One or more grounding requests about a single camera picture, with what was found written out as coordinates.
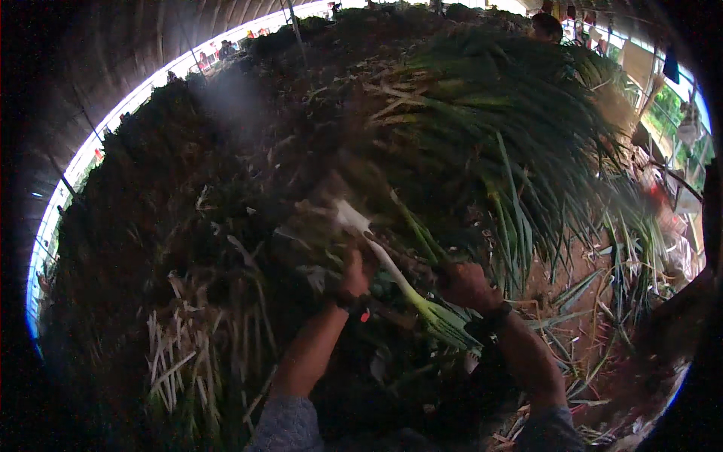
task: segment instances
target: worker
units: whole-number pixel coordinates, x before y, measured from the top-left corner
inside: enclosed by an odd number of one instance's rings
[[[252,444],[247,448],[249,452],[325,450],[309,394],[326,371],[350,311],[354,312],[359,297],[369,290],[377,267],[369,254],[368,247],[347,246],[340,289],[302,328],[279,363],[269,399]],[[499,348],[509,373],[529,398],[530,417],[518,436],[518,450],[582,451],[584,446],[573,427],[567,405],[565,381],[542,339],[519,315],[511,312],[500,291],[489,286],[482,267],[473,263],[455,264],[448,266],[445,273],[445,288],[440,290],[445,300],[476,310],[484,317],[476,322],[487,322],[488,337],[490,331],[494,332],[497,337],[494,346]],[[355,443],[350,443],[354,438],[345,438],[344,443],[364,451],[439,450],[410,429],[374,439],[372,443],[368,437],[364,438]],[[345,450],[329,446],[329,450]]]
[[[221,61],[227,59],[231,55],[233,55],[235,52],[234,48],[231,47],[231,43],[227,40],[221,41],[221,50],[218,51],[218,59]]]
[[[540,12],[532,16],[531,38],[559,44],[562,40],[562,25],[551,14]]]

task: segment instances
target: forearm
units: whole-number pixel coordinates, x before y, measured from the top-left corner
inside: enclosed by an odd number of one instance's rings
[[[529,395],[532,409],[566,405],[565,380],[542,339],[511,312],[497,332],[510,374]]]
[[[308,397],[326,372],[329,358],[349,315],[327,304],[299,331],[278,366],[272,395]]]

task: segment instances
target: gray sleeve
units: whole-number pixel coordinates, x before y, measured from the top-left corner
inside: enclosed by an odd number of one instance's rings
[[[566,406],[551,406],[533,413],[517,438],[517,452],[582,452],[582,438],[573,427]]]
[[[323,448],[311,401],[304,397],[278,396],[266,401],[246,452],[318,452]]]

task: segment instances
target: dark hair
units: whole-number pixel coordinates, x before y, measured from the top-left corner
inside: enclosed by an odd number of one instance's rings
[[[552,42],[559,43],[562,40],[562,25],[546,12],[540,12],[532,16],[532,26],[535,31],[548,36]]]

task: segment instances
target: wristwatch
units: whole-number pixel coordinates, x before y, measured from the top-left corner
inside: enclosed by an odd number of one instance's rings
[[[330,298],[336,307],[345,310],[350,318],[358,317],[362,322],[369,319],[370,313],[363,295],[355,297],[346,290],[339,290],[332,292]]]
[[[482,314],[482,318],[473,317],[464,325],[464,330],[484,346],[496,344],[496,333],[505,324],[510,312],[512,312],[512,305],[503,302],[500,307]]]

